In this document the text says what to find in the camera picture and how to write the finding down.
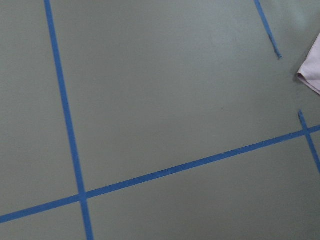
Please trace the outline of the pink Snoopy t-shirt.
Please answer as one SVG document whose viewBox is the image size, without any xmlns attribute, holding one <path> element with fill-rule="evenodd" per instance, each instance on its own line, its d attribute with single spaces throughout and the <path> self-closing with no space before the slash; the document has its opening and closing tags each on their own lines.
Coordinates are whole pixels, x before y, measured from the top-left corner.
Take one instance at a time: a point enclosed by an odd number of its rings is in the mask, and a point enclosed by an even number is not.
<svg viewBox="0 0 320 240">
<path fill-rule="evenodd" d="M 320 35 L 297 72 L 297 78 L 312 91 L 320 94 Z"/>
</svg>

